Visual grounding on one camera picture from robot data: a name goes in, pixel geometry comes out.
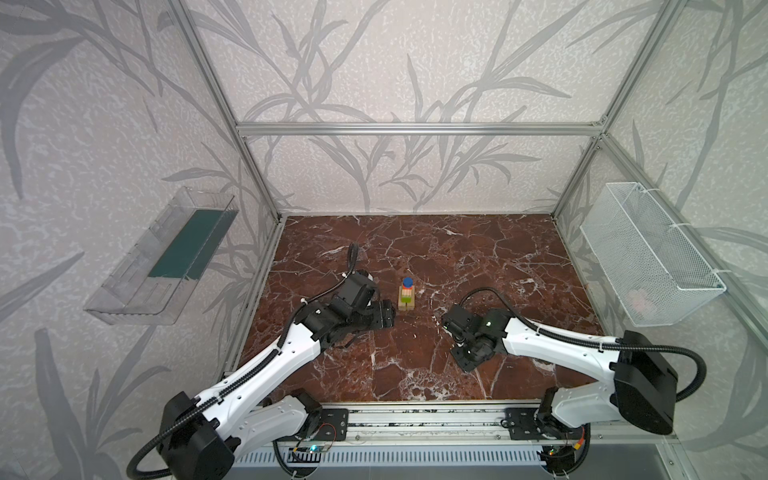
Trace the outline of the wide striped wood block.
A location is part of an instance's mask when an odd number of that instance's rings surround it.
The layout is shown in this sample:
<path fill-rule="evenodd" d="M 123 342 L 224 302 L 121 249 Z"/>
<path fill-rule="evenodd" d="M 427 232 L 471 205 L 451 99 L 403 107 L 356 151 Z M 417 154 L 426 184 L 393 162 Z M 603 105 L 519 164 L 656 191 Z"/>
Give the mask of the wide striped wood block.
<path fill-rule="evenodd" d="M 404 298 L 401 296 L 401 289 L 403 288 L 402 285 L 399 286 L 398 290 L 398 309 L 400 311 L 410 311 L 414 309 L 414 288 L 413 289 L 413 297 L 412 298 Z"/>

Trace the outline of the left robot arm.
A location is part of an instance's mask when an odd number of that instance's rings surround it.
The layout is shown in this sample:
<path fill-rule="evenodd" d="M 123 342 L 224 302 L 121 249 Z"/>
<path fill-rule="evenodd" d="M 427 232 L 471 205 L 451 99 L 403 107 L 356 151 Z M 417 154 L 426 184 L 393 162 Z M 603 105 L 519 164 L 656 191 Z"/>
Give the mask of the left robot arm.
<path fill-rule="evenodd" d="M 239 456 L 299 433 L 322 410 L 310 396 L 261 403 L 283 381 L 349 335 L 393 327 L 396 306 L 364 271 L 347 274 L 324 303 L 300 303 L 281 335 L 195 397 L 180 392 L 163 411 L 158 434 L 126 467 L 130 479 L 222 479 Z"/>

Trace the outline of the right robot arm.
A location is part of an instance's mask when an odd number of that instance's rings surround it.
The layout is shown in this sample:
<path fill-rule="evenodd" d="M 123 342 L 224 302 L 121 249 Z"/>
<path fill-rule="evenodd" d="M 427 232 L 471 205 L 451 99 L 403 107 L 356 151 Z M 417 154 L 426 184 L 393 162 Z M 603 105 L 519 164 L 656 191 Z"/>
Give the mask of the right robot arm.
<path fill-rule="evenodd" d="M 549 429 L 624 420 L 657 435 L 674 430 L 675 407 L 704 383 L 707 365 L 683 347 L 654 345 L 644 335 L 594 336 L 550 327 L 504 309 L 474 314 L 455 304 L 442 317 L 453 337 L 451 354 L 471 372 L 495 355 L 527 357 L 562 366 L 591 383 L 546 391 L 537 412 Z"/>

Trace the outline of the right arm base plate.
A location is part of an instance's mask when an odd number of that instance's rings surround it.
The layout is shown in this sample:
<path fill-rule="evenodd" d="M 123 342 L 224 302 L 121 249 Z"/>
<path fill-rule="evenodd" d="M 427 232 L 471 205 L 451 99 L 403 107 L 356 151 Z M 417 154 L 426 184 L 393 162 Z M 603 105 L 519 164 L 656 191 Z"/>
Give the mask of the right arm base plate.
<path fill-rule="evenodd" d="M 512 440 L 576 443 L 591 435 L 590 428 L 586 425 L 568 427 L 553 415 L 540 413 L 539 409 L 534 407 L 506 408 L 500 424 L 508 431 Z"/>

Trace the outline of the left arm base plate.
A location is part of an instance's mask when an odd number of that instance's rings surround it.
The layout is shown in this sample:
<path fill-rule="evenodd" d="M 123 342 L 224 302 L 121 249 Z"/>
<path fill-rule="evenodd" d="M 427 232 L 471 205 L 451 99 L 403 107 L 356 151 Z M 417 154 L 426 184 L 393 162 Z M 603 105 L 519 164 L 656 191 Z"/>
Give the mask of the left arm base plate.
<path fill-rule="evenodd" d="M 322 408 L 309 414 L 298 435 L 315 442 L 344 441 L 348 426 L 348 409 Z"/>

